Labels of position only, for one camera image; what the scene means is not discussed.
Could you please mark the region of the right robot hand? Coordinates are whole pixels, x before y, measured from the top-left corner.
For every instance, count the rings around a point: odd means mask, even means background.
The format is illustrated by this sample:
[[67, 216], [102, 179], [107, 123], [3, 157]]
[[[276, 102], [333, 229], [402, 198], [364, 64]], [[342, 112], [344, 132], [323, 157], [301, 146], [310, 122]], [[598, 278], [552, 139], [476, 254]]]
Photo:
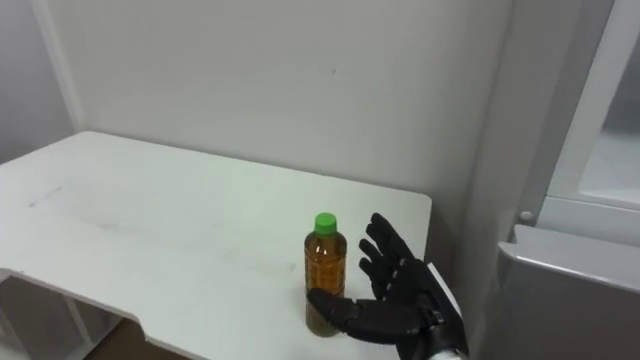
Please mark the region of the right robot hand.
[[365, 232], [359, 267], [374, 297], [344, 298], [312, 288], [306, 295], [311, 307], [351, 338], [395, 346], [401, 360], [468, 359], [461, 312], [435, 265], [414, 256], [379, 213], [371, 215]]

